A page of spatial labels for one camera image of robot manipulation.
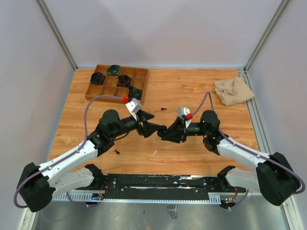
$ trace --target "red cap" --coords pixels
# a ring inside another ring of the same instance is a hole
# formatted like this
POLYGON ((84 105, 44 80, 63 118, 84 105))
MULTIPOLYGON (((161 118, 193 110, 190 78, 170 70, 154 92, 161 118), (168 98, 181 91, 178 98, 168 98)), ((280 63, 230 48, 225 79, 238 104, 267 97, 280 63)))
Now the red cap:
POLYGON ((123 97, 123 102, 128 103, 129 102, 129 98, 127 96, 123 97))
POLYGON ((191 120, 193 118, 193 115, 191 114, 191 113, 189 113, 188 115, 187 115, 187 119, 188 120, 191 120))

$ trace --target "wooden box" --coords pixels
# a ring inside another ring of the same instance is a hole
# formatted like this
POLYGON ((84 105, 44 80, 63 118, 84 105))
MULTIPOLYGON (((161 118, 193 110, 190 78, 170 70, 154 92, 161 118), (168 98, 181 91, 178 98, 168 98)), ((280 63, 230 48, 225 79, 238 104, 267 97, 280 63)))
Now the wooden box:
MULTIPOLYGON (((107 68, 109 65, 97 65, 94 73, 101 72, 105 75, 105 81, 103 85, 93 85, 89 83, 89 86, 86 90, 85 97, 87 100, 91 100, 96 96, 99 95, 113 95, 117 97, 124 97, 128 96, 129 89, 128 87, 119 87, 118 84, 118 76, 111 76, 107 75, 107 68)), ((144 103, 146 88, 147 88, 147 81, 148 81, 148 69, 143 68, 134 68, 134 67, 121 67, 121 71, 119 75, 128 75, 131 77, 131 84, 132 86, 142 90, 142 97, 140 102, 144 103)), ((101 102, 111 102, 111 103, 119 103, 125 104, 123 101, 114 99, 114 98, 99 98, 97 101, 101 102)))

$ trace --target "cloth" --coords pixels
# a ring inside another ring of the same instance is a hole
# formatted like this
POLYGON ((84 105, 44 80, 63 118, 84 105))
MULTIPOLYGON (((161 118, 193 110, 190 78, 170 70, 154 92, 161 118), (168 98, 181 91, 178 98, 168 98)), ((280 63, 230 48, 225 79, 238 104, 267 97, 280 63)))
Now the cloth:
POLYGON ((226 106, 245 102, 255 97, 255 94, 245 84, 241 77, 219 80, 214 83, 214 90, 226 106))

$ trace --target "wooden table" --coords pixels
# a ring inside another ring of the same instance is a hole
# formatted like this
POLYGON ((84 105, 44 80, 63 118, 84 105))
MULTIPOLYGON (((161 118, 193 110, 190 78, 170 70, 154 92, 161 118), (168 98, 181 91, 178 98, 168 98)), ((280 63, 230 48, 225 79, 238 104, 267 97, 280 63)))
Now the wooden table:
MULTIPOLYGON (((84 94, 93 71, 77 69, 74 74, 50 160, 77 146, 84 138, 83 116, 88 104, 84 94)), ((155 115, 151 122, 169 127, 177 117, 178 107, 186 106, 195 111, 204 94, 210 91, 215 111, 221 120, 221 130, 236 141, 257 149, 246 104, 226 107, 213 90, 215 81, 235 76, 236 69, 150 69, 142 110, 155 115)), ((123 104, 94 102, 87 116, 89 133, 95 129, 107 109, 117 110, 121 119, 130 115, 123 104)), ((210 109, 209 98, 193 121, 198 122, 202 112, 207 109, 210 109)), ((99 158, 87 162, 90 163, 104 173, 217 174, 227 165, 246 170, 229 158, 209 152, 202 143, 202 137, 187 137, 185 143, 176 144, 161 141, 156 134, 145 139, 136 131, 117 141, 99 158)))

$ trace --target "white wall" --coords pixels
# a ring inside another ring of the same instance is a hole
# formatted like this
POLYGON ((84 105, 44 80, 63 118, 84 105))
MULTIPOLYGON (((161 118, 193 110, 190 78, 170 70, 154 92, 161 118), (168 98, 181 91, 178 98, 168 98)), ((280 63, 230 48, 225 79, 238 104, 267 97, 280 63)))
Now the white wall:
MULTIPOLYGON (((307 1, 291 1, 250 70, 274 151, 307 182, 307 1)), ((295 196, 307 228, 307 191, 295 196)))
POLYGON ((47 159, 73 70, 34 0, 2 1, 0 31, 0 229, 14 230, 19 177, 47 159))
POLYGON ((281 0, 45 0, 79 67, 242 67, 281 0))

